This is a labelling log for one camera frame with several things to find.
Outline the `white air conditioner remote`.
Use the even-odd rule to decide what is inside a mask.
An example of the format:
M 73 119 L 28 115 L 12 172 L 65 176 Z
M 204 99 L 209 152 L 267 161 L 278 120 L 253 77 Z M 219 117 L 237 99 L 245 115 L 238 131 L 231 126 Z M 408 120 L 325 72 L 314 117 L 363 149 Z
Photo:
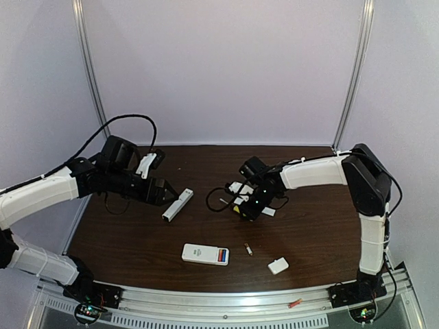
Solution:
M 185 243 L 182 249 L 181 259 L 189 263 L 227 266 L 229 262 L 230 251 L 228 254 L 228 262 L 224 264 L 217 261 L 219 249 L 227 249 L 229 251 L 229 249 L 225 247 Z

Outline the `yellow handled screwdriver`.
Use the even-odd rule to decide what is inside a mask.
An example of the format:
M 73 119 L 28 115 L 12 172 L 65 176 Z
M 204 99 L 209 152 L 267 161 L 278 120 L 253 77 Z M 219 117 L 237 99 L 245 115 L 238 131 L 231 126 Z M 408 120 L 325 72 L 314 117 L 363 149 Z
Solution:
M 226 204 L 226 205 L 229 203 L 229 201 L 226 201 L 223 198 L 219 198 L 219 201 L 223 204 Z M 239 205 L 236 202 L 233 202 L 232 204 L 230 204 L 230 209 L 232 211 L 239 212 Z

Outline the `slim white remote control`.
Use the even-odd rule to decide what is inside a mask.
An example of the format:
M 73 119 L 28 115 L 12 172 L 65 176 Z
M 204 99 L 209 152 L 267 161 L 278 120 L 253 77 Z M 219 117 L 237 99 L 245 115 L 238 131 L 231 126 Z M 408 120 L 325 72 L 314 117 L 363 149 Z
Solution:
M 193 191 L 186 188 L 176 201 L 162 214 L 162 219 L 171 222 L 176 215 L 185 207 L 189 200 L 193 197 Z

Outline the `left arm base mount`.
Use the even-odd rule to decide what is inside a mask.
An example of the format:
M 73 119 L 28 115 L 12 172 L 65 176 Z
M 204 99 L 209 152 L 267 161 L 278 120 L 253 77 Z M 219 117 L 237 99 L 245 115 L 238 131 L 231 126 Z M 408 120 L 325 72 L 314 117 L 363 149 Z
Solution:
M 110 315 L 110 309 L 118 309 L 123 289 L 110 284 L 93 282 L 88 294 L 82 294 L 75 286 L 63 286 L 62 294 L 77 302 L 73 316 L 79 324 L 89 326 L 97 323 L 103 316 Z

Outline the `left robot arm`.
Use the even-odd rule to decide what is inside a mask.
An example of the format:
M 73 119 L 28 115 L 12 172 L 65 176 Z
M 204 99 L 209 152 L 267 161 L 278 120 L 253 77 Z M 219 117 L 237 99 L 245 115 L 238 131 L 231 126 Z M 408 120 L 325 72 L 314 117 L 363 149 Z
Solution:
M 72 286 L 93 277 L 79 260 L 61 256 L 13 235 L 14 223 L 62 202 L 94 193 L 116 193 L 128 200 L 164 206 L 178 199 L 165 179 L 150 176 L 165 154 L 140 156 L 137 146 L 110 136 L 91 158 L 73 158 L 52 174 L 42 175 L 16 189 L 1 192 L 1 268 L 16 268 Z

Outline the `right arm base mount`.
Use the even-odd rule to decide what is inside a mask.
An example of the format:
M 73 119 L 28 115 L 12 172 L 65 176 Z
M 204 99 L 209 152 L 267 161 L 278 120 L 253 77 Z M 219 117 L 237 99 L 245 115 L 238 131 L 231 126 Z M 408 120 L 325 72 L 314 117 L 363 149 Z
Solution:
M 378 317 L 377 298 L 387 295 L 382 283 L 371 288 L 365 282 L 338 282 L 328 288 L 332 308 L 347 307 L 350 318 L 357 324 L 371 324 Z

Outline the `small white battery cover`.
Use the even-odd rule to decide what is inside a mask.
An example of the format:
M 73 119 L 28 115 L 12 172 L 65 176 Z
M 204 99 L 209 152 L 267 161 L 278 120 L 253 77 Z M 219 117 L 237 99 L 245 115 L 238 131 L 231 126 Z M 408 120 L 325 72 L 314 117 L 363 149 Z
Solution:
M 273 260 L 268 264 L 268 269 L 273 275 L 277 275 L 289 268 L 289 263 L 284 257 Z

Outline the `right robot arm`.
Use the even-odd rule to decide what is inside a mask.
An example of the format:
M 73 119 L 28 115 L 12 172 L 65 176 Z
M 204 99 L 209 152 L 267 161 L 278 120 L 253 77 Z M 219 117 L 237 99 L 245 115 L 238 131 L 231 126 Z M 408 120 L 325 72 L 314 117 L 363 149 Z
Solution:
M 273 289 L 355 280 L 372 287 L 388 243 L 394 183 L 365 145 L 279 164 L 247 160 L 228 184 L 242 234 L 268 262 L 284 258 Z

